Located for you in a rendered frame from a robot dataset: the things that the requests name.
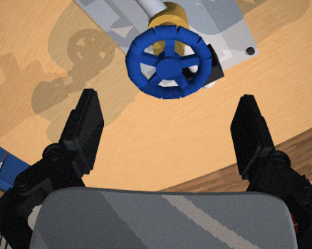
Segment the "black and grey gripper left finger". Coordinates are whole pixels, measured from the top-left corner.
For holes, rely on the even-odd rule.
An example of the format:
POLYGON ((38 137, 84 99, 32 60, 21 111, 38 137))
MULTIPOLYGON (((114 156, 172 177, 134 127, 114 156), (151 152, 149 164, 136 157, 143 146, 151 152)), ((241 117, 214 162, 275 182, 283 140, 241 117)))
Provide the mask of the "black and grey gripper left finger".
POLYGON ((85 187, 82 177, 93 170, 103 127, 98 93, 85 88, 58 143, 48 145, 42 159, 22 171, 0 198, 0 233, 12 249, 29 249, 33 231, 28 217, 50 193, 85 187))

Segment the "grey metal base plate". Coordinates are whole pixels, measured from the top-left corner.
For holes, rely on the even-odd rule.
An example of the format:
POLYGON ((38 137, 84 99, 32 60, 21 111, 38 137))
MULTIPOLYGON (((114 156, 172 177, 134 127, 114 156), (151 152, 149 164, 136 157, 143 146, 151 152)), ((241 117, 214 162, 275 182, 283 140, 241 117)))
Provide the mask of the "grey metal base plate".
MULTIPOLYGON (((75 0, 91 18, 127 54, 135 37, 141 33, 112 0, 75 0)), ((232 57, 220 62, 226 70, 259 54, 254 38, 235 0, 201 0, 212 17, 232 57)), ((156 67, 140 63, 141 71, 150 78, 156 67)), ((178 86, 174 80, 162 80, 163 87, 178 86)))

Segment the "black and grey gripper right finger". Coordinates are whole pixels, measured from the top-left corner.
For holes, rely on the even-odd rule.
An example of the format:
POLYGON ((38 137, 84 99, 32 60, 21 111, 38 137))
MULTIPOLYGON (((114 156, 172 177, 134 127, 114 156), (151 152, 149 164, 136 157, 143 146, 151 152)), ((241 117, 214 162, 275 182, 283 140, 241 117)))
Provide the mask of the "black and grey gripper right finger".
POLYGON ((298 224, 298 249, 312 249, 312 184, 291 168, 286 153, 275 149, 253 95, 240 97, 230 131, 239 175, 250 183, 246 191, 283 200, 298 224))

